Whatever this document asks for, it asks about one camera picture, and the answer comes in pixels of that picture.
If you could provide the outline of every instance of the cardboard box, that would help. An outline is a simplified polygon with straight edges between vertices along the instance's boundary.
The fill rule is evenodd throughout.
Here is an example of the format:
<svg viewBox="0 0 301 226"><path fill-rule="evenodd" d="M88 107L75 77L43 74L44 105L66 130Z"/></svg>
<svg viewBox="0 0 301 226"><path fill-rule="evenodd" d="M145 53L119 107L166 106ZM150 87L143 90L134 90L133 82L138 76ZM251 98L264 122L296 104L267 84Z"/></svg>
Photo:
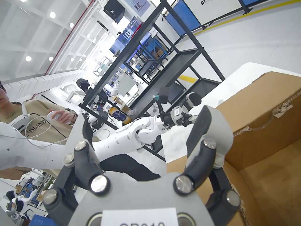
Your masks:
<svg viewBox="0 0 301 226"><path fill-rule="evenodd" d="M16 188L16 193L19 194L22 191L23 187L21 185L16 185L15 188Z"/></svg>
<svg viewBox="0 0 301 226"><path fill-rule="evenodd" d="M283 104L291 100L292 108ZM276 108L285 113L272 115ZM268 72L217 107L234 134L224 170L252 226L301 225L301 77ZM167 164L184 170L186 157ZM204 203L210 181L197 190ZM229 225L244 225L240 214Z"/></svg>
<svg viewBox="0 0 301 226"><path fill-rule="evenodd" d="M39 193L38 197L36 198L36 200L38 200L39 202L43 202L43 198L44 198L46 192L47 192L47 190L41 191L41 192Z"/></svg>

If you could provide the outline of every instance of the handheld controller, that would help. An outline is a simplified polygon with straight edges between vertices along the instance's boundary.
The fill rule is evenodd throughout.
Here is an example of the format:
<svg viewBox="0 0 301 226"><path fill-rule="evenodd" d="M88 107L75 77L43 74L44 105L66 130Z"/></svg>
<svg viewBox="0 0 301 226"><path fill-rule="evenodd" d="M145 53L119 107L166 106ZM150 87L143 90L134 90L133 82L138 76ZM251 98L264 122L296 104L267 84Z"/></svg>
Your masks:
<svg viewBox="0 0 301 226"><path fill-rule="evenodd" d="M61 116L61 114L57 114L54 118L53 115L56 113L56 111L51 111L48 115L47 115L47 119L50 121L57 121L58 118Z"/></svg>

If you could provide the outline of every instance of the white table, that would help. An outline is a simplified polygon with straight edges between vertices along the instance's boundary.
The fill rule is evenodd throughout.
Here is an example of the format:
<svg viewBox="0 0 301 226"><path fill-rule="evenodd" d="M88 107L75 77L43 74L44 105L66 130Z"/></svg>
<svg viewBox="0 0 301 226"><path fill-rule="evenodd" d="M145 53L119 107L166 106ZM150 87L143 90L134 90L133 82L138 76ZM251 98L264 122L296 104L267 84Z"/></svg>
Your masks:
<svg viewBox="0 0 301 226"><path fill-rule="evenodd" d="M299 76L294 72L261 65L255 63L246 63L230 75L224 82L218 85L213 91L202 98L202 103L194 107L190 114L198 115L204 105L216 108L220 100L226 101L238 91L247 87L262 74L274 71L289 75ZM187 127L172 127L171 130L161 135L166 163L174 161L187 155L186 140L190 134L193 125Z"/></svg>

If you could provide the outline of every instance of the bottle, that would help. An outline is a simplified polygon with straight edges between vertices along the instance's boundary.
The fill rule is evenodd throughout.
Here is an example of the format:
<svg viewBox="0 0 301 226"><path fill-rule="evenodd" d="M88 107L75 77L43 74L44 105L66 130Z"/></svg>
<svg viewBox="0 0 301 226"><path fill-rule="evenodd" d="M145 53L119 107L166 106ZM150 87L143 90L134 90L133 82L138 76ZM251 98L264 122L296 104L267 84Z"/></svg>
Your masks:
<svg viewBox="0 0 301 226"><path fill-rule="evenodd" d="M116 119L121 120L124 124L129 124L131 122L131 118L121 113L117 108L111 107L109 109L109 115L113 116Z"/></svg>

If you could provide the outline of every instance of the black rubber pad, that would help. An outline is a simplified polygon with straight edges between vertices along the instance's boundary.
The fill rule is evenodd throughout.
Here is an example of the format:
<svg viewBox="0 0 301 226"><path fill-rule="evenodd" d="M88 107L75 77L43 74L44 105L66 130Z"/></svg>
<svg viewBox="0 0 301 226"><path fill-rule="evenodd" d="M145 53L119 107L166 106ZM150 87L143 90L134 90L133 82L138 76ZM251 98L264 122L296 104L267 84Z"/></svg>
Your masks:
<svg viewBox="0 0 301 226"><path fill-rule="evenodd" d="M202 135L206 134L211 124L211 113L207 106L204 106L193 125L193 128L189 134L186 142L187 146L187 157L190 156L191 152L201 139Z"/></svg>

